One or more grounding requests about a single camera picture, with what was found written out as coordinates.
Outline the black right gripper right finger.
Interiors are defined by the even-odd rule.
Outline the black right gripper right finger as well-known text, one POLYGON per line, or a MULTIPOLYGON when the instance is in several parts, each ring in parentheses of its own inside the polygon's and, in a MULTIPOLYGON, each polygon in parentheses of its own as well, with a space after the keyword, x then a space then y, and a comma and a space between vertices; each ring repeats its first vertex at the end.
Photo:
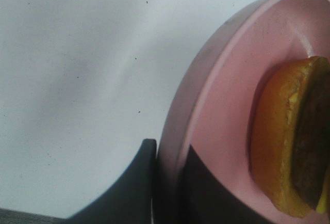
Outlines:
POLYGON ((183 171, 180 223, 272 223, 227 190, 189 147, 183 171))

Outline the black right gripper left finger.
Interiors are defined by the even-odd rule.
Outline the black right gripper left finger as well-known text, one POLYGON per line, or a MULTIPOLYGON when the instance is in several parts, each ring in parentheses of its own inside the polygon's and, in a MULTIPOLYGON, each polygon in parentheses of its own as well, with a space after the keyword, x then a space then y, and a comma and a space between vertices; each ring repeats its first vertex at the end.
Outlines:
POLYGON ((66 223, 151 223, 157 143, 143 140, 136 156, 100 197, 66 223))

